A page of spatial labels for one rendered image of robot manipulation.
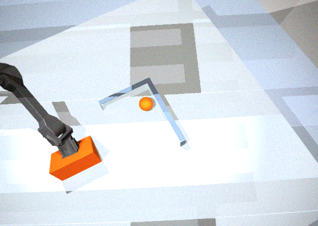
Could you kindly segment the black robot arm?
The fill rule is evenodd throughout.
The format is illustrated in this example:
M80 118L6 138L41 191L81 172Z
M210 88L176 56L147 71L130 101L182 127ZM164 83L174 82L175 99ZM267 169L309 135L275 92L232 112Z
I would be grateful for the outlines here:
M15 66L0 63L0 86L12 92L39 123L38 132L52 146L56 146L62 159L78 152L79 145L72 137L73 129L50 115L23 84L21 73ZM63 133L60 137L58 137Z

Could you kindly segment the orange ball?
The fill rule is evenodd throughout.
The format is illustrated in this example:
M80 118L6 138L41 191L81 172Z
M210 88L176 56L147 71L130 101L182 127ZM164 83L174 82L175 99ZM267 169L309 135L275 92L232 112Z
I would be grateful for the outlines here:
M139 107L144 111L149 111L153 107L153 101L149 97L143 97L139 101Z

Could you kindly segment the clear low glass wall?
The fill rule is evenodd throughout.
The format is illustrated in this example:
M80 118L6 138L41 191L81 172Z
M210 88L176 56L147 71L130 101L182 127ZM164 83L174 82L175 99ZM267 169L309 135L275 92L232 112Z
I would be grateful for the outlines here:
M131 98L131 97L133 97L133 96L135 96L135 95L137 95L139 93L142 93L142 92L144 92L146 90L149 90L150 94L152 95L154 101L156 102L158 108L160 109L162 115L164 116L166 122L168 123L171 131L173 132L175 138L177 139L177 141L178 141L178 143L180 145L180 140L179 140L178 136L176 135L174 129L172 128L170 122L168 121L166 115L164 114L162 108L160 107L158 101L156 100L154 94L152 93L152 91L151 91L151 89L150 89L150 87L148 86L147 83L142 85L142 86L140 86L140 87L138 87L138 88L136 88L136 89L133 89L133 90L121 95L121 96L118 96L118 97L116 97L116 98L114 98L114 99L112 99L112 100L110 100L110 101L108 101L106 103L103 103L103 104L101 104L101 106L102 106L103 110L105 110L105 109L110 108L110 107L112 107L112 106L114 106L114 105L116 105L116 104L118 104L118 103L120 103L120 102L122 102L124 100L127 100L127 99L129 99L129 98Z

